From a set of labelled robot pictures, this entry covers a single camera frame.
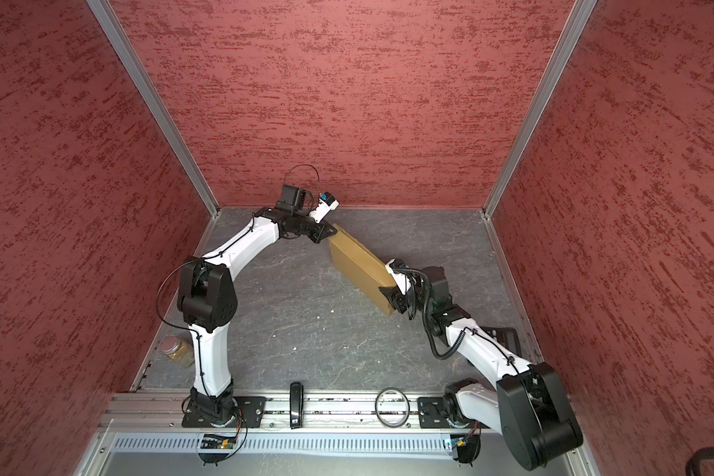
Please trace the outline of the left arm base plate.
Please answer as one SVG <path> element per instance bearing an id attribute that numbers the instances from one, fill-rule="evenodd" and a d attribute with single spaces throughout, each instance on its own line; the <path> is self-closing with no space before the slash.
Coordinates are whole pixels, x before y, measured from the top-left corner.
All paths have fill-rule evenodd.
<path id="1" fill-rule="evenodd" d="M 223 402 L 208 402 L 200 406 L 189 400 L 182 417 L 183 428 L 208 428 L 231 430 L 232 428 L 259 428 L 264 416 L 267 399 L 262 396 L 240 396 Z"/>

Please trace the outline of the brown cardboard box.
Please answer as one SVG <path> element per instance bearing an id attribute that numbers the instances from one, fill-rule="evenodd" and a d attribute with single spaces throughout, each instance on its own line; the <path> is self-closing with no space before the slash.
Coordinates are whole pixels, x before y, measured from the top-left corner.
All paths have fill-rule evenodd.
<path id="1" fill-rule="evenodd" d="M 395 279 L 367 247 L 352 237 L 337 224 L 336 234 L 328 238 L 331 262 L 334 267 L 359 289 L 385 315 L 392 315 L 395 309 L 380 291 L 396 287 Z"/>

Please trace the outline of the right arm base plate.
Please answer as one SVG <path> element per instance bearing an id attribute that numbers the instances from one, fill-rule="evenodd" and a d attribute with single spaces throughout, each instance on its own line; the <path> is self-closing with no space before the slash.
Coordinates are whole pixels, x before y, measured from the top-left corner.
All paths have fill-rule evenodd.
<path id="1" fill-rule="evenodd" d="M 480 395 L 463 394 L 446 397 L 420 397 L 418 420 L 425 430 L 451 428 L 452 430 L 472 430 L 478 422 L 484 430 L 502 431 L 499 406 L 496 400 Z"/>

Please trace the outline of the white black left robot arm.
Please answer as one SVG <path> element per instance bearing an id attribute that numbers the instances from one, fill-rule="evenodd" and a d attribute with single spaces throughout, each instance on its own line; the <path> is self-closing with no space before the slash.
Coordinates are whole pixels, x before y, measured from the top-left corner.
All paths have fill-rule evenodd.
<path id="1" fill-rule="evenodd" d="M 194 384 L 188 407 L 211 426 L 228 426 L 239 415 L 228 363 L 228 330 L 239 303 L 234 281 L 262 251 L 282 239 L 305 236 L 315 244 L 337 230 L 326 217 L 339 207 L 330 192 L 314 196 L 285 184 L 272 207 L 252 214 L 232 238 L 180 269 L 177 308 L 194 347 Z"/>

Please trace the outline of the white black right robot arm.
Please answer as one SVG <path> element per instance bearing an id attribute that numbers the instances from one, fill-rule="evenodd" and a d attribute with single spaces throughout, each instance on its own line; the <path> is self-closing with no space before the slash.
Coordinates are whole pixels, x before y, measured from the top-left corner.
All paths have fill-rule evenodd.
<path id="1" fill-rule="evenodd" d="M 482 327 L 456 305 L 440 267 L 415 269 L 401 260 L 385 266 L 395 283 L 382 295 L 395 311 L 422 324 L 435 359 L 462 356 L 484 378 L 445 388 L 440 412 L 448 422 L 482 424 L 503 436 L 513 458 L 534 470 L 584 444 L 584 435 L 559 373 L 508 347 L 511 328 Z"/>

